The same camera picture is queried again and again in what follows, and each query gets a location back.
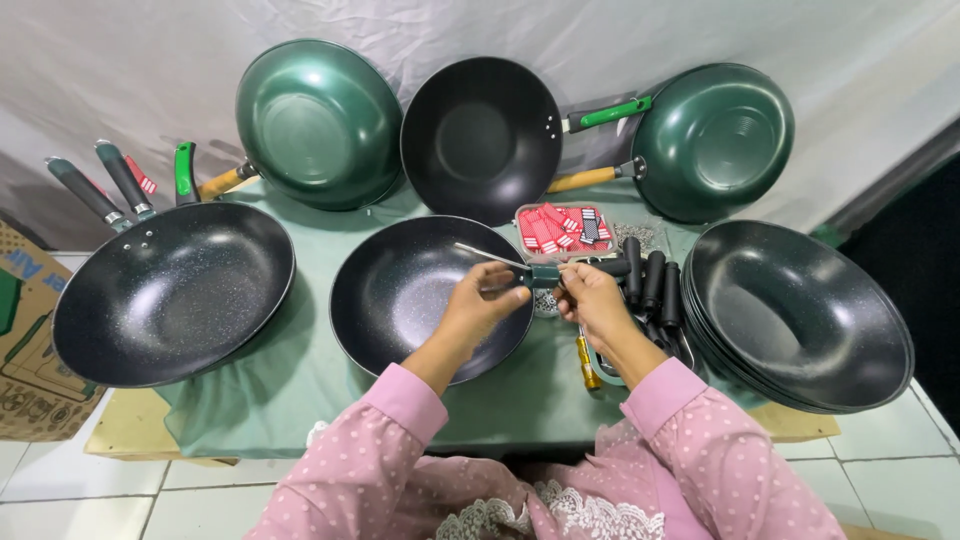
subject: pink sleeve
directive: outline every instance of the pink sleeve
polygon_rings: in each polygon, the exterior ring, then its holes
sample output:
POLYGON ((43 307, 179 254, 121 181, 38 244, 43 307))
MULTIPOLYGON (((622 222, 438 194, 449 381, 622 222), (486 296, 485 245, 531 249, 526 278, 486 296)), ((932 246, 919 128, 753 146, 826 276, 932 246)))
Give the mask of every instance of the pink sleeve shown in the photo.
POLYGON ((315 438, 245 538, 386 538, 407 476, 446 420, 433 390, 391 364, 315 438))
POLYGON ((845 538, 766 431, 676 358, 644 378, 621 408, 714 537, 845 538))

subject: white backdrop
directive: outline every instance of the white backdrop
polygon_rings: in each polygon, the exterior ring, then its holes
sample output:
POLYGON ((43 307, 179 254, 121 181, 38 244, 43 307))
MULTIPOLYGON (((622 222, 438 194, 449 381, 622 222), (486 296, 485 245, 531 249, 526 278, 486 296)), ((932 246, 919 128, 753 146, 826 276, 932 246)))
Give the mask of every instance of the white backdrop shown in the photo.
MULTIPOLYGON (((689 67, 748 64, 797 117, 775 187, 740 215, 800 230, 822 222, 960 113, 960 8, 949 0, 5 0, 0 2, 0 209, 60 249, 108 228, 49 176, 73 160, 115 188, 100 137, 173 193, 173 146, 199 145, 209 178, 243 156, 236 84, 294 37, 366 56, 404 107, 440 67, 474 55, 526 64, 566 113, 634 96, 689 67)), ((629 139, 605 126, 564 141, 563 171, 612 164, 629 139)))

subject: screwdriver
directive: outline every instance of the screwdriver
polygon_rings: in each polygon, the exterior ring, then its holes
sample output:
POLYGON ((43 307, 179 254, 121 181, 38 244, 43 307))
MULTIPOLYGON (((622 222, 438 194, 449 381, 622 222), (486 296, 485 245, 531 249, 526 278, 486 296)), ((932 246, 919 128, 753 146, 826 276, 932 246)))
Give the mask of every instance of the screwdriver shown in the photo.
POLYGON ((580 326, 580 335, 577 336, 577 355, 580 356, 580 371, 584 373, 584 386, 588 391, 599 390, 603 382, 593 372, 590 365, 590 354, 587 351, 587 337, 584 336, 584 327, 580 326))

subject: green pan exterior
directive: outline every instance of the green pan exterior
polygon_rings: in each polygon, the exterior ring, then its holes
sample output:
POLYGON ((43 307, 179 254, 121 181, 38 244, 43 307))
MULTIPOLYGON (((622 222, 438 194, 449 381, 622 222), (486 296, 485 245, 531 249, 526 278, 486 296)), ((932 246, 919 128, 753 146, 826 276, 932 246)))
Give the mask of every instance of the green pan exterior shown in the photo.
POLYGON ((399 174, 403 111, 382 75, 347 47, 295 39, 261 54, 237 88, 247 159, 316 209, 359 209, 399 174))
POLYGON ((777 181, 793 147, 793 110, 759 71, 705 65, 662 85, 640 119, 633 156, 647 174, 636 188, 682 223, 729 217, 777 181))

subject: pink polka dot clothing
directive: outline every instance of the pink polka dot clothing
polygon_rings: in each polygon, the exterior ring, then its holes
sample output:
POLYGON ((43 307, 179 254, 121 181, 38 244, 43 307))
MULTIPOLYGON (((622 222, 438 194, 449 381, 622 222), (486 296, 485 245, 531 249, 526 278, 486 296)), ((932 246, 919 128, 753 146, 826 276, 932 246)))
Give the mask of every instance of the pink polka dot clothing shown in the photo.
POLYGON ((677 359, 620 407, 595 455, 518 477, 489 459, 422 455, 446 409, 393 364, 314 438, 246 538, 844 538, 763 428, 677 359))

